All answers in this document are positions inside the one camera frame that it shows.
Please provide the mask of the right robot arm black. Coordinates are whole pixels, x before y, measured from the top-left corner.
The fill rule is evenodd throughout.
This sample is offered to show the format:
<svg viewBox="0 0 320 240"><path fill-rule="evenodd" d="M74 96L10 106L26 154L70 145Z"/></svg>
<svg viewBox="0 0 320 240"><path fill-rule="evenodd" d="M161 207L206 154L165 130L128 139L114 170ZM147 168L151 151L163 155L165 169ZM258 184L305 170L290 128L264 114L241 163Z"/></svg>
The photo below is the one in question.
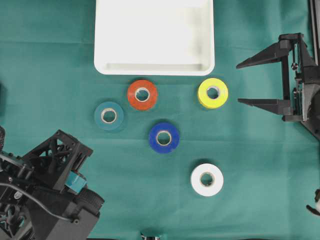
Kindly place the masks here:
<svg viewBox="0 0 320 240"><path fill-rule="evenodd" d="M239 63L236 68L281 63L282 99L238 102L281 115L284 122L301 123L320 137L320 67L310 56L302 33L281 34L278 42Z"/></svg>

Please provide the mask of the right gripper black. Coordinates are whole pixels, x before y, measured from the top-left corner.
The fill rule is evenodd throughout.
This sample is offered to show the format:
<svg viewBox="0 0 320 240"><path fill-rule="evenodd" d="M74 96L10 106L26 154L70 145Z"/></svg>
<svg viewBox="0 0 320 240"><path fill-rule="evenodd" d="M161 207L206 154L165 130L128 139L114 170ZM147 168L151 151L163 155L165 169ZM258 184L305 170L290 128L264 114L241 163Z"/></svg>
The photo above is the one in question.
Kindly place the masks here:
<svg viewBox="0 0 320 240"><path fill-rule="evenodd" d="M302 33L287 33L279 36L273 43L256 55L239 63L236 68L281 62L292 51L291 68L295 71L296 88L294 92L294 111L290 100L284 99L246 99L238 102L257 107L276 115L283 115L285 122L307 122L320 119L320 66L310 56Z"/></svg>

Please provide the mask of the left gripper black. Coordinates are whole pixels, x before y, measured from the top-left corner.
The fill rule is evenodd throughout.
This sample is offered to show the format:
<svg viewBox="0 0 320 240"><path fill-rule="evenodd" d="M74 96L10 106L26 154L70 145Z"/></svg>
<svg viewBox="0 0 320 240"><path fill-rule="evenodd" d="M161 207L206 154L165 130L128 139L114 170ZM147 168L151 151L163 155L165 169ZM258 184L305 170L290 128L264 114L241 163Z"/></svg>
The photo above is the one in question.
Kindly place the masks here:
<svg viewBox="0 0 320 240"><path fill-rule="evenodd" d="M70 172L78 173L93 150L57 130L23 157L0 152L2 198L49 198L66 188Z"/></svg>

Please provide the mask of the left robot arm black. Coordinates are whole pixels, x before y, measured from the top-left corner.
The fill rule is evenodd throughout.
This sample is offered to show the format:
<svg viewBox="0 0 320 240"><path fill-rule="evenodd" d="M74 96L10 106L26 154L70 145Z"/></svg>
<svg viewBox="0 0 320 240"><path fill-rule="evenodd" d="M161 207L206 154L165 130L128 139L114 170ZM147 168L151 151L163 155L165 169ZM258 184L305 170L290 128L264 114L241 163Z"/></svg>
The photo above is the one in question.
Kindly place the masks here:
<svg viewBox="0 0 320 240"><path fill-rule="evenodd" d="M80 173L92 152L61 130L24 156L1 151L1 239L87 239L105 202Z"/></svg>

